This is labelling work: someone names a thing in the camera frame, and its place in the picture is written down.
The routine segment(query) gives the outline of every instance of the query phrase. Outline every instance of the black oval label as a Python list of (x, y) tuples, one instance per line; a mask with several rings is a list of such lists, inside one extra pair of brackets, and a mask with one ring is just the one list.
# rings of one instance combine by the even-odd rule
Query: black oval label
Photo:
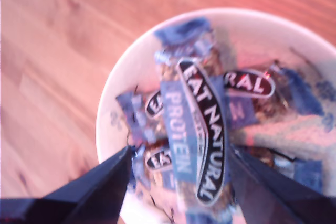
[(202, 67), (193, 60), (182, 59), (177, 69), (187, 95), (193, 100), (193, 106), (197, 107), (197, 114), (202, 118), (205, 133), (201, 169), (196, 179), (196, 198), (200, 203), (211, 206), (218, 200), (224, 185), (225, 119), (217, 93)]
[(155, 118), (158, 115), (161, 115), (163, 112), (163, 102), (161, 98), (161, 92), (160, 90), (154, 92), (150, 98), (148, 99), (148, 102), (145, 107), (146, 115), (149, 118)]
[(169, 147), (152, 153), (146, 160), (146, 165), (149, 170), (170, 169), (172, 166), (172, 156)]
[(234, 70), (224, 74), (224, 88), (231, 89), (228, 95), (269, 98), (274, 94), (275, 82), (267, 72)]

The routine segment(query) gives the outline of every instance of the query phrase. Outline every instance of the snack bar wrapper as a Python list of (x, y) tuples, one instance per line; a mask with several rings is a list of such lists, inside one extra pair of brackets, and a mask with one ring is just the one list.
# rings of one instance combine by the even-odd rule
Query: snack bar wrapper
[(185, 214), (177, 207), (175, 179), (168, 140), (142, 144), (132, 157), (134, 179), (130, 193), (135, 193), (145, 204), (162, 211), (169, 223), (185, 223)]
[(116, 101), (124, 114), (124, 120), (130, 131), (131, 140), (129, 139), (129, 144), (140, 146), (144, 142), (145, 137), (139, 122), (135, 118), (135, 111), (132, 104), (133, 96), (133, 91), (127, 91), (117, 96)]
[(135, 94), (132, 104), (135, 118), (148, 143), (153, 144), (167, 137), (162, 115), (163, 104), (158, 91)]
[(224, 71), (210, 23), (198, 18), (155, 35), (179, 209), (229, 223)]
[(321, 103), (298, 72), (278, 61), (224, 74), (228, 128), (323, 116)]
[(127, 91), (117, 96), (116, 100), (131, 133), (130, 145), (153, 144), (167, 138), (161, 94), (158, 90), (137, 93)]

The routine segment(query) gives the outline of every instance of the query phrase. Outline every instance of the wooden surface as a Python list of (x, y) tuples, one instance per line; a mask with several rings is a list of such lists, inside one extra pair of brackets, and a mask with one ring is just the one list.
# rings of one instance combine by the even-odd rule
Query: wooden surface
[(121, 54), (167, 18), (221, 6), (336, 45), (336, 0), (1, 0), (1, 197), (43, 196), (96, 166), (98, 102)]

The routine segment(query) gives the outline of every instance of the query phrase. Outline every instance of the bowl rim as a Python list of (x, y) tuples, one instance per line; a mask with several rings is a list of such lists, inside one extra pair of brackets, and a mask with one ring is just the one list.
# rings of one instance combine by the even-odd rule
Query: bowl rim
[(134, 47), (136, 47), (138, 44), (140, 44), (147, 36), (153, 34), (153, 32), (157, 29), (160, 29), (167, 24), (173, 23), (175, 21), (178, 21), (180, 19), (187, 19), (187, 18), (193, 18), (197, 16), (207, 16), (208, 14), (236, 14), (236, 15), (245, 15), (249, 17), (256, 17), (261, 18), (264, 20), (267, 20), (268, 22), (278, 23), (280, 26), (287, 27), (289, 29), (296, 30), (297, 32), (304, 34), (307, 37), (310, 37), (312, 40), (316, 41), (316, 43), (319, 43), (321, 47), (324, 47), (326, 50), (331, 51), (332, 54), (336, 55), (336, 47), (322, 38), (320, 35), (316, 34), (312, 30), (303, 27), (302, 25), (299, 25), (298, 23), (295, 23), (293, 21), (290, 21), (286, 18), (282, 18), (279, 16), (276, 16), (274, 14), (269, 14), (265, 12), (261, 12), (259, 10), (252, 10), (247, 8), (233, 8), (233, 7), (216, 7), (216, 8), (206, 8), (206, 9), (199, 9), (194, 10), (187, 13), (182, 13), (177, 16), (174, 16), (172, 18), (169, 18), (156, 26), (152, 27), (148, 31), (146, 31), (144, 34), (142, 34), (138, 39), (136, 39), (127, 49), (126, 51), (121, 55), (117, 63), (114, 65), (113, 69), (111, 70), (104, 88), (102, 90), (99, 104), (98, 104), (98, 110), (97, 110), (97, 117), (96, 117), (96, 149), (97, 149), (97, 156), (98, 156), (98, 162), (101, 164), (104, 160), (106, 160), (103, 157), (102, 150), (101, 150), (101, 139), (99, 139), (100, 136), (100, 120), (101, 120), (101, 113), (102, 113), (102, 104), (104, 101), (104, 98), (106, 96), (106, 93), (109, 89), (109, 83), (114, 75), (114, 72), (119, 68), (119, 65), (121, 62), (125, 59), (125, 57), (133, 50)]

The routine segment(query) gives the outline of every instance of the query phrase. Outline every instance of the wood grain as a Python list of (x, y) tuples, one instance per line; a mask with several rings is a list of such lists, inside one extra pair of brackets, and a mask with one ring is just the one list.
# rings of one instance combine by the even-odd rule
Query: wood grain
[(1, 197), (42, 196), (96, 166), (98, 102), (121, 54), (167, 18), (219, 6), (336, 45), (335, 0), (1, 0)]

